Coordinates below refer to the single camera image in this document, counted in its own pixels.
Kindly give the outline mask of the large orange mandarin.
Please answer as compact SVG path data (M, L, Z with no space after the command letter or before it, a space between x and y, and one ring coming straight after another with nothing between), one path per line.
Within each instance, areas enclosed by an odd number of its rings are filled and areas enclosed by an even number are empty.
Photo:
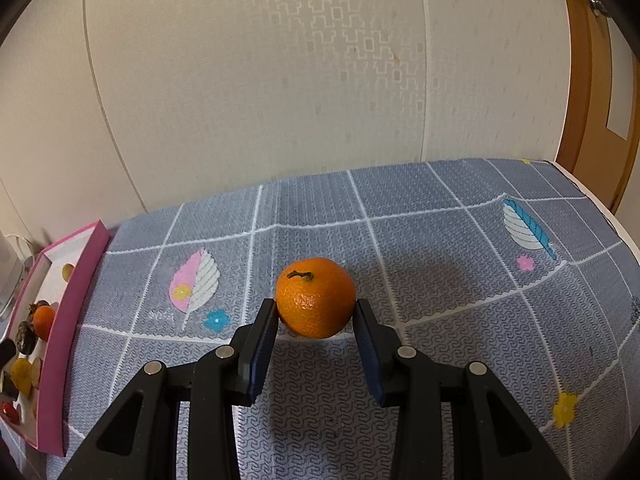
M274 294L285 326L299 336L326 339L352 317L356 287L345 269L327 258L298 260L277 279Z

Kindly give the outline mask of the small orange with stem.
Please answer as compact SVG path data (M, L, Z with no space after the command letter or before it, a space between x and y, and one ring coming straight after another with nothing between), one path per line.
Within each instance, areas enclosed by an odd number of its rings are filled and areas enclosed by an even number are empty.
M35 310L32 315L32 329L39 339L43 341L49 340L54 318L55 310L47 304Z

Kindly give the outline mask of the dark wrinkled dried fruit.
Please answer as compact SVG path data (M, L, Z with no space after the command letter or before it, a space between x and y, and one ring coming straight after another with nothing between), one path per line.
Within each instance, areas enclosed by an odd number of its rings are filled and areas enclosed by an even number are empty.
M28 321L22 321L18 324L14 338L18 352L24 354L24 356L30 356L36 348L37 341L38 336Z

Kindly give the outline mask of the yellow fruit piece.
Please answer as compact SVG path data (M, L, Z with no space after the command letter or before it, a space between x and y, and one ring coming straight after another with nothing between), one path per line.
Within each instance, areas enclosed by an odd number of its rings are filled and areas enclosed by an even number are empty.
M15 388L28 398L32 392L32 363L28 359L16 359L10 370L11 380Z

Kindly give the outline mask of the dark brown dried fruit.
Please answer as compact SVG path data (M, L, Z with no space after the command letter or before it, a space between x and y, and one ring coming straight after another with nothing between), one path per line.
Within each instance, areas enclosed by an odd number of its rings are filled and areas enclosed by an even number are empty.
M6 338L0 342L0 368L3 368L11 362L17 354L14 341Z

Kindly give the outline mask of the grey patterned tablecloth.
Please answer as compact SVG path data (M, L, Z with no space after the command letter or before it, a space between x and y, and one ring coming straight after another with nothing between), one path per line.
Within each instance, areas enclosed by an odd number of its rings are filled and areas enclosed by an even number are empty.
M639 246L544 160L92 222L1 326L6 479L634 479Z

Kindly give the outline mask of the pink white cardboard box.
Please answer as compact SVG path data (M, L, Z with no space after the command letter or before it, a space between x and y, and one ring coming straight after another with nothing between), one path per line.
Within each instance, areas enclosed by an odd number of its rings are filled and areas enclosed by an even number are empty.
M4 422L35 450L62 456L63 400L70 348L75 338L80 311L91 284L92 277L105 252L110 232L102 222L93 222L84 228L57 240L44 248L35 258L9 318L4 336L14 341L18 324L32 322L35 310L47 304L55 310L55 318L48 341L38 338L30 356L17 352L6 364L2 377L9 382L10 391L4 402L12 403L21 415L19 425L11 424L1 412ZM74 273L66 283L62 279L62 267L71 263ZM42 359L40 388L32 388L26 398L15 388L10 370L18 358L32 362Z

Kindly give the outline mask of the small red fruit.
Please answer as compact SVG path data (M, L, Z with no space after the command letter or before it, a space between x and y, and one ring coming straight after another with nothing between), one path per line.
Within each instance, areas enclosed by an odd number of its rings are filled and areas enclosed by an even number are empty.
M13 425L19 425L21 423L21 415L20 412L17 411L16 407L10 402L3 402L1 404L1 411L6 419Z

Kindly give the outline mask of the white ceramic electric kettle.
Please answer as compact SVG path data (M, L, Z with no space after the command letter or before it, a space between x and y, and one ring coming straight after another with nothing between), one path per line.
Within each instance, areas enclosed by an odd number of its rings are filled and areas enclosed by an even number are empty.
M0 243L0 311L1 319L4 320L12 308L24 264L3 234L0 235Z

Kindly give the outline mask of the wooden door frame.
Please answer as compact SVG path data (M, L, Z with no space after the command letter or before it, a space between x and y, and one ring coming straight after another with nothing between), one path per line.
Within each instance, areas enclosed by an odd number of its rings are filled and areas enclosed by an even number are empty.
M639 148L639 62L600 0L565 0L570 88L556 162L613 214Z

